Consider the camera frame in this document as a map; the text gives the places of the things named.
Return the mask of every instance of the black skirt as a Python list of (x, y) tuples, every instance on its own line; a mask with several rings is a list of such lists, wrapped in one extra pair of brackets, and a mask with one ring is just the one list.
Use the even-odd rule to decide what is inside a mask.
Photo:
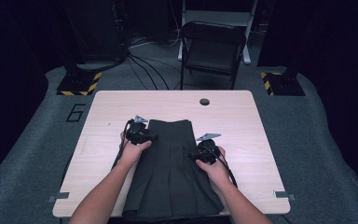
[(158, 139), (138, 161), (123, 208), (128, 221), (162, 221), (217, 215), (223, 205), (208, 176), (189, 157), (196, 149), (189, 120), (150, 120)]

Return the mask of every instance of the person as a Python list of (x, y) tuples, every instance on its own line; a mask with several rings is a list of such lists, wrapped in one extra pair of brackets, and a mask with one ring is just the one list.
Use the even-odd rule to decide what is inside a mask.
[[(125, 138), (123, 144), (125, 144), (125, 147), (117, 165), (79, 204), (69, 220), (70, 224), (108, 222), (130, 168), (138, 161), (142, 151), (150, 147), (152, 142), (147, 141), (134, 145), (128, 144), (128, 139)], [(226, 151), (222, 147), (218, 148), (221, 152), (220, 159), (225, 161)], [(211, 165), (197, 160), (196, 164), (200, 169), (206, 172), (210, 180), (222, 193), (235, 224), (271, 223), (270, 220), (232, 184), (227, 169), (221, 162), (215, 162)]]

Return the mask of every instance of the person's left hand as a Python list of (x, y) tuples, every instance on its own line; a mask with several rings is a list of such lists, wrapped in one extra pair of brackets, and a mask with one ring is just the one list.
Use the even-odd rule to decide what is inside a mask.
[(142, 151), (150, 147), (152, 145), (152, 142), (147, 141), (142, 144), (134, 145), (133, 143), (129, 142), (129, 140), (124, 136), (124, 133), (121, 133), (121, 140), (123, 140), (123, 138), (124, 150), (118, 164), (125, 165), (128, 168), (131, 168), (133, 164), (138, 161), (139, 157), (142, 154)]

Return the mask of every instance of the chair backrest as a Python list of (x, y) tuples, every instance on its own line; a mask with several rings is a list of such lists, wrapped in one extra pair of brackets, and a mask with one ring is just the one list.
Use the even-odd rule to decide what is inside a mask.
[(235, 26), (209, 23), (203, 21), (190, 21), (182, 27), (182, 38), (200, 39), (245, 46), (245, 33)]

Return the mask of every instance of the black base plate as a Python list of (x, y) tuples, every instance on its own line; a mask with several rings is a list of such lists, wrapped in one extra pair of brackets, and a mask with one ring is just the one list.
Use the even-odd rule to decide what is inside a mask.
[(296, 78), (287, 83), (280, 73), (262, 73), (261, 76), (269, 95), (305, 96), (305, 92)]
[(57, 91), (88, 91), (93, 84), (93, 80), (98, 72), (78, 71), (77, 76), (66, 73)]

